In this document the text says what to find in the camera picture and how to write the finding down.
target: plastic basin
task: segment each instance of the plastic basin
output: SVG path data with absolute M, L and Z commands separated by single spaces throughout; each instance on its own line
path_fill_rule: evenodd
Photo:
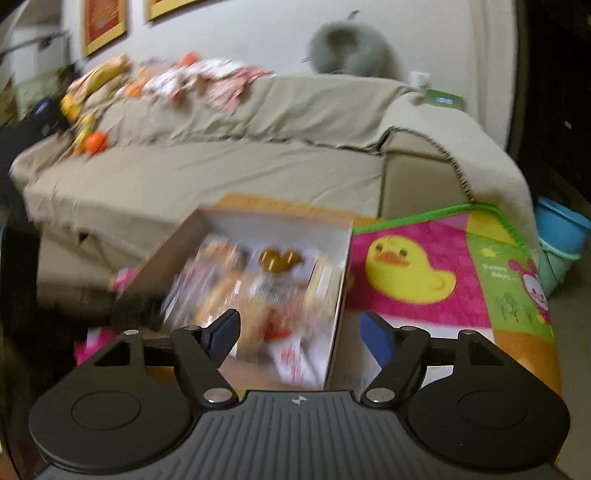
M 569 255 L 561 252 L 540 240 L 542 252 L 538 265 L 538 278 L 547 297 L 554 289 L 564 282 L 566 272 L 575 261 L 581 258 L 580 255 Z
M 591 230 L 583 215 L 545 197 L 538 199 L 535 221 L 540 239 L 566 255 L 580 255 Z

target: yellow toy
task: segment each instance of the yellow toy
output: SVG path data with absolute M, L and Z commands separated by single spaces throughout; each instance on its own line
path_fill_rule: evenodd
M 69 93 L 61 99 L 60 108 L 71 124 L 75 124 L 80 118 L 80 105 L 74 101 L 74 97 Z
M 420 305 L 445 300 L 456 286 L 452 272 L 431 267 L 421 245 L 397 235 L 378 238 L 371 244 L 365 273 L 378 292 Z
M 80 105 L 99 88 L 117 75 L 122 74 L 129 65 L 126 55 L 120 55 L 112 60 L 102 64 L 100 67 L 92 69 L 84 76 L 74 80 L 68 87 L 68 94 L 72 95 L 74 103 Z
M 88 114 L 80 120 L 80 133 L 74 140 L 72 155 L 80 156 L 85 152 L 86 139 L 93 131 L 95 131 L 95 128 L 96 118 L 94 115 Z

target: open box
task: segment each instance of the open box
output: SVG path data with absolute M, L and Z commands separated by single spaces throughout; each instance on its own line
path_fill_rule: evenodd
M 338 296 L 326 345 L 322 388 L 326 388 L 332 370 L 335 344 L 339 333 L 339 318 L 345 296 L 345 273 L 349 256 L 352 224 L 346 220 L 304 218 L 269 213 L 243 212 L 218 207 L 200 207 L 140 265 L 133 282 L 122 293 L 122 299 L 150 296 L 164 299 L 176 275 L 187 260 L 195 255 L 210 234 L 229 238 L 241 246 L 256 251 L 261 245 L 276 245 L 282 250 L 316 250 L 322 252 L 339 269 Z M 293 390 L 282 383 L 272 362 L 256 365 L 228 359 L 220 371 L 233 388 L 239 390 Z

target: mat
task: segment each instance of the mat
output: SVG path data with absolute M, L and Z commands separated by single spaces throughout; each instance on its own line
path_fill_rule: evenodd
M 460 205 L 356 228 L 350 272 L 343 322 L 371 309 L 395 326 L 419 326 L 433 336 L 455 338 L 461 329 L 474 329 L 560 392 L 554 332 L 536 267 L 496 208 Z M 336 368 L 338 387 L 357 391 L 372 375 L 368 362 L 353 374 Z M 432 369 L 428 380 L 450 371 Z

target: cartoon character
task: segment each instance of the cartoon character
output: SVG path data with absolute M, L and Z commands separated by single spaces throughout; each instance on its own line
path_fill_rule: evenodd
M 548 311 L 548 300 L 546 300 L 546 295 L 544 295 L 544 290 L 538 280 L 534 263 L 531 260 L 528 260 L 527 268 L 524 268 L 515 260 L 509 260 L 508 265 L 511 270 L 515 270 L 520 274 L 523 288 L 535 302 L 538 313 L 543 320 L 549 323 L 550 313 Z
M 365 260 L 370 285 L 395 300 L 428 305 L 445 300 L 456 286 L 450 271 L 435 270 L 423 247 L 403 236 L 374 241 Z

